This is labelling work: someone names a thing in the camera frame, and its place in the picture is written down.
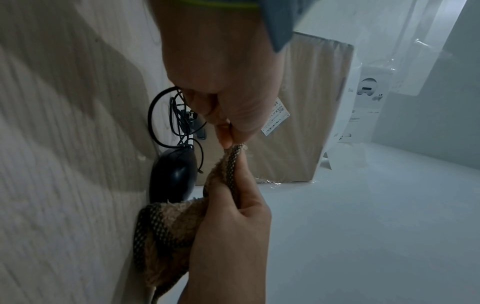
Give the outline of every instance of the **wood grain surface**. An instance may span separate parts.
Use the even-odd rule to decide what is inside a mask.
[[[146,302],[132,236],[169,86],[146,4],[4,0],[0,29],[0,302]]]

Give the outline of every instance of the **brown cloth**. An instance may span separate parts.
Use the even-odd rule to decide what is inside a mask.
[[[242,149],[243,145],[238,145],[225,150],[207,177],[203,198],[149,204],[138,213],[133,260],[144,273],[147,286],[155,287],[152,304],[189,270],[190,250],[209,205],[209,186],[214,177],[228,186],[238,204],[234,170]]]

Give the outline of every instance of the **brown box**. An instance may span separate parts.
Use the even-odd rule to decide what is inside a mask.
[[[278,98],[290,116],[267,136],[259,132],[247,142],[247,158],[259,181],[310,181],[342,100],[354,56],[352,45],[295,33],[285,53],[285,69]],[[223,150],[213,126],[201,141],[204,163],[197,185],[203,185]],[[200,150],[195,147],[197,159]]]

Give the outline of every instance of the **yellow-green band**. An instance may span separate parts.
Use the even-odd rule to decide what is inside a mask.
[[[216,1],[202,1],[202,0],[178,0],[187,4],[218,8],[218,9],[258,9],[258,3],[242,3],[242,2],[216,2]]]

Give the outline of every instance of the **label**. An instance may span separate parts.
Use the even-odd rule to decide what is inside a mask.
[[[267,122],[261,129],[261,131],[268,136],[273,130],[275,130],[279,124],[287,119],[290,116],[290,113],[285,109],[284,104],[280,101],[279,98],[276,99],[273,110],[271,111],[270,117]]]

